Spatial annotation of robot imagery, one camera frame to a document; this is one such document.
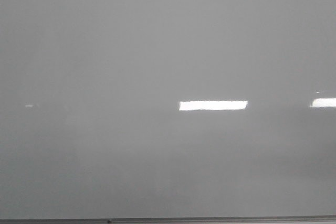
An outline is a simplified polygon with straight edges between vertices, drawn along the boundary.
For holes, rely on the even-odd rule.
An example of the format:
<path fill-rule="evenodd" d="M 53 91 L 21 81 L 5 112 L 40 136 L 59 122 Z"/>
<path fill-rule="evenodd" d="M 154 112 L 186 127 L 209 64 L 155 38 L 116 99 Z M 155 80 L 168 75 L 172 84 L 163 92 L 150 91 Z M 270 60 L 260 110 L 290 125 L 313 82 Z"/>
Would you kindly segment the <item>white whiteboard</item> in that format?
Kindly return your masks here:
<path fill-rule="evenodd" d="M 1 0 L 1 218 L 335 214 L 335 0 Z"/>

